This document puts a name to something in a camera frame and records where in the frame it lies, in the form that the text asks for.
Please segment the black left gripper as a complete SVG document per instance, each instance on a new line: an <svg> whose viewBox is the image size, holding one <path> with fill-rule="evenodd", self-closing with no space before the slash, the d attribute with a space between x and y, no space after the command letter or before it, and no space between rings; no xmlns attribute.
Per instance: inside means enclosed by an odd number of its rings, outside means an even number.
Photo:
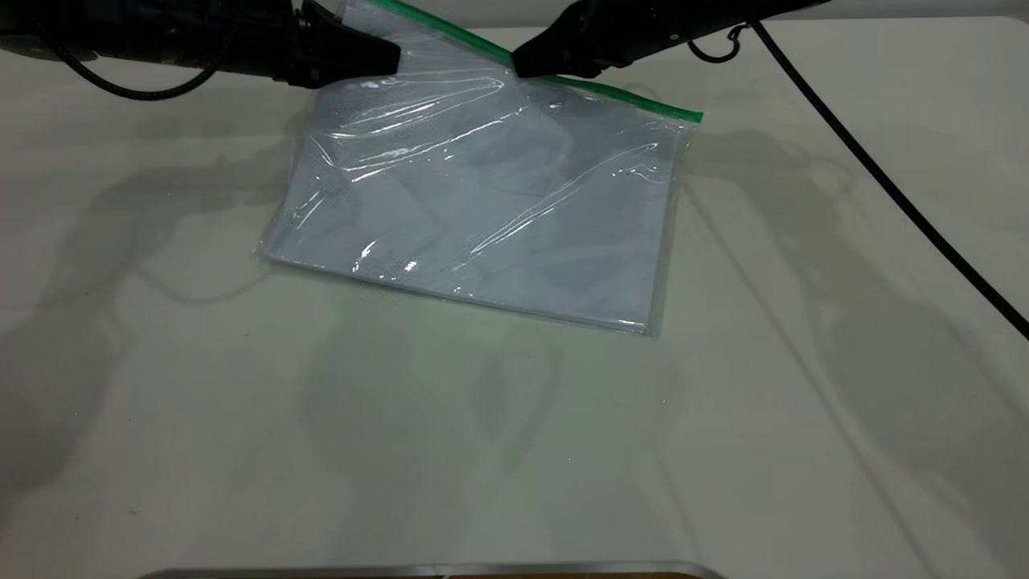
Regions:
<svg viewBox="0 0 1029 579"><path fill-rule="evenodd" d="M393 76L400 45L355 30L318 1L271 1L272 63L269 77L291 87L319 89L350 78ZM321 59L316 39L321 38Z"/></svg>

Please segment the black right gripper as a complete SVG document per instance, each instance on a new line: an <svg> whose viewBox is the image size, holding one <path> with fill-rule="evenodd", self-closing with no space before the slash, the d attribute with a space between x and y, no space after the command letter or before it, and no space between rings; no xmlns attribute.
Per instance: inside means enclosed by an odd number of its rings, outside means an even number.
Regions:
<svg viewBox="0 0 1029 579"><path fill-rule="evenodd" d="M576 1L512 52L522 78L595 78L697 36L701 1Z"/></svg>

